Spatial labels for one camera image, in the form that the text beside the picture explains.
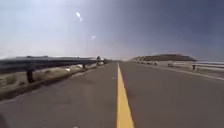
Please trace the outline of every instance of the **hill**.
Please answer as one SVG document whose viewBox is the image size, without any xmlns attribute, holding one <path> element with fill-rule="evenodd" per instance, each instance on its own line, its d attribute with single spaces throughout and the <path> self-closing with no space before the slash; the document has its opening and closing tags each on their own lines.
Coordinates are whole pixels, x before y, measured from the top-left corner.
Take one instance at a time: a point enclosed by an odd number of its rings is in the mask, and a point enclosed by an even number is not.
<svg viewBox="0 0 224 128">
<path fill-rule="evenodd" d="M 196 61 L 194 58 L 180 54 L 159 54 L 153 56 L 140 56 L 134 60 L 143 61 Z"/>
</svg>

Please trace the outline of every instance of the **guardrail post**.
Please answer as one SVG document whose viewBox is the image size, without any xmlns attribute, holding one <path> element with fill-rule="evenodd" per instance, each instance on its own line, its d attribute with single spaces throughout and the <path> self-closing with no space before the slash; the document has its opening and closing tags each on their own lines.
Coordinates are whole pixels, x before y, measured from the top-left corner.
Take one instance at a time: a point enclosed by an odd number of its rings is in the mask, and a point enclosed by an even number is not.
<svg viewBox="0 0 224 128">
<path fill-rule="evenodd" d="M 34 79 L 33 79 L 33 70 L 26 71 L 26 76 L 27 76 L 27 81 L 29 83 L 33 83 L 34 82 Z"/>
<path fill-rule="evenodd" d="M 196 65 L 192 65 L 192 70 L 195 70 L 196 69 Z"/>
<path fill-rule="evenodd" d="M 85 68 L 86 68 L 86 65 L 85 65 L 85 64 L 83 64 L 83 65 L 82 65 L 82 68 L 84 68 L 84 69 L 85 69 Z"/>
</svg>

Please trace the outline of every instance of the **dry grass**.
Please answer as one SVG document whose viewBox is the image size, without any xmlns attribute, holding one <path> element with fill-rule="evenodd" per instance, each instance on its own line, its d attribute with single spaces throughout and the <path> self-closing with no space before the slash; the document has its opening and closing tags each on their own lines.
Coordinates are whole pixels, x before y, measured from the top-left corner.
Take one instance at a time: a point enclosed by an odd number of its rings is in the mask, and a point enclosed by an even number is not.
<svg viewBox="0 0 224 128">
<path fill-rule="evenodd" d="M 66 74 L 71 74 L 71 73 L 77 72 L 78 70 L 81 70 L 79 66 L 71 66 L 69 68 L 70 68 L 70 71 L 67 71 L 66 67 L 38 70 L 33 73 L 33 77 L 34 77 L 34 80 L 37 82 L 37 81 L 57 78 L 57 77 L 64 76 Z M 0 92 L 13 90 L 15 88 L 18 88 L 21 86 L 28 86 L 28 85 L 29 83 L 27 82 L 25 72 L 5 74 L 0 76 Z"/>
</svg>

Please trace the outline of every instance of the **white edge line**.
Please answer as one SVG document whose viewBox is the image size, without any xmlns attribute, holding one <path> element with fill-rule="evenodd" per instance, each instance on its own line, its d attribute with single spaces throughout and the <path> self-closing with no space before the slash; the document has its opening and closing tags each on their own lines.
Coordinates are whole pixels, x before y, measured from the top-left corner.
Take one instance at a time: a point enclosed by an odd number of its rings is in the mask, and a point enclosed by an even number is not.
<svg viewBox="0 0 224 128">
<path fill-rule="evenodd" d="M 217 80 L 224 81 L 224 78 L 222 78 L 222 77 L 209 76 L 209 75 L 205 75 L 205 74 L 193 73 L 193 72 L 190 72 L 190 71 L 182 71 L 182 70 L 178 70 L 178 69 L 171 69 L 171 68 L 165 68 L 165 67 L 160 67 L 160 66 L 155 67 L 155 66 L 150 66 L 150 65 L 145 65 L 145 64 L 137 64 L 137 65 L 142 65 L 142 66 L 145 66 L 145 67 L 151 67 L 151 68 L 157 68 L 157 69 L 165 69 L 165 70 L 169 70 L 169 71 L 180 72 L 180 73 L 202 76 L 202 77 L 206 77 L 206 78 L 210 78 L 210 79 L 217 79 Z"/>
</svg>

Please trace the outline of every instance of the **metal guardrail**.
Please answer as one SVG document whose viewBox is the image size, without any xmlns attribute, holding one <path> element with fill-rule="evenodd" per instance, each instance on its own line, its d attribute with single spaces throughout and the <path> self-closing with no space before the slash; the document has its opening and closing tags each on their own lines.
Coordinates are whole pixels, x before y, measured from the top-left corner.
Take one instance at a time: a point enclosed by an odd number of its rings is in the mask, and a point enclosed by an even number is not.
<svg viewBox="0 0 224 128">
<path fill-rule="evenodd" d="M 99 64 L 104 62 L 99 59 L 91 58 L 72 58 L 72 57 L 31 57 L 31 58 L 14 58 L 0 60 L 0 74 L 27 72 L 27 79 L 30 83 L 34 82 L 32 72 L 39 69 L 71 66 L 71 65 L 85 65 Z"/>
<path fill-rule="evenodd" d="M 150 65 L 163 65 L 168 67 L 173 66 L 190 66 L 192 70 L 197 69 L 198 67 L 208 67 L 208 68 L 222 68 L 224 69 L 224 62 L 193 62 L 193 61 L 136 61 L 136 63 L 150 64 Z"/>
</svg>

